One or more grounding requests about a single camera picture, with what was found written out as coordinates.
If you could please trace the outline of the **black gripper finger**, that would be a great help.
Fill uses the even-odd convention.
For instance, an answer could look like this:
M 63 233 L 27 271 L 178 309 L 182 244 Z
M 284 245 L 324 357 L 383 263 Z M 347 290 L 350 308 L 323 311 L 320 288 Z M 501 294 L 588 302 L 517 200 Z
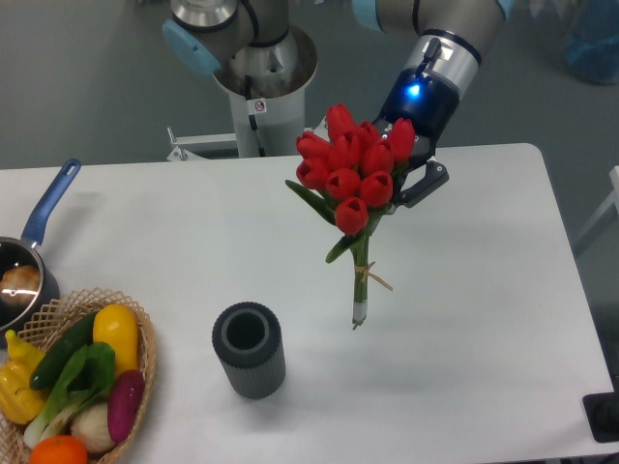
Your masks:
M 425 163 L 425 174 L 412 187 L 400 189 L 394 193 L 394 207 L 413 208 L 442 187 L 450 176 L 444 164 L 434 158 Z

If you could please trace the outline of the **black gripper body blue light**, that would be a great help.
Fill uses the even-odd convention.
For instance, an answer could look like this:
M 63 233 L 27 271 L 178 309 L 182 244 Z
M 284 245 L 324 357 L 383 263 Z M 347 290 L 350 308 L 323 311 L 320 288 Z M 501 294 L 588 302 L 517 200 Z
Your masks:
M 395 165 L 419 167 L 434 155 L 436 143 L 459 105 L 454 85 L 435 72 L 416 74 L 415 69 L 402 71 L 372 123 L 381 134 L 387 134 L 398 152 Z M 405 155 L 406 145 L 399 133 L 392 135 L 397 120 L 409 120 L 418 137 Z

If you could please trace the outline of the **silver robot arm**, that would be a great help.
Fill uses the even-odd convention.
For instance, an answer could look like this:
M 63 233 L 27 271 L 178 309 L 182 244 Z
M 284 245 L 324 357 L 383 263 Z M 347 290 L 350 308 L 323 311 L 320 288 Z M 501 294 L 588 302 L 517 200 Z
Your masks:
M 509 1 L 356 1 L 357 20 L 380 32 L 417 36 L 375 125 L 399 118 L 419 135 L 410 158 L 424 178 L 398 174 L 394 200 L 413 207 L 448 179 L 435 147 L 512 10 Z M 242 158 L 289 155 L 305 126 L 305 90 L 317 67 L 310 37 L 289 20 L 284 1 L 174 1 L 162 27 L 178 59 L 227 93 Z

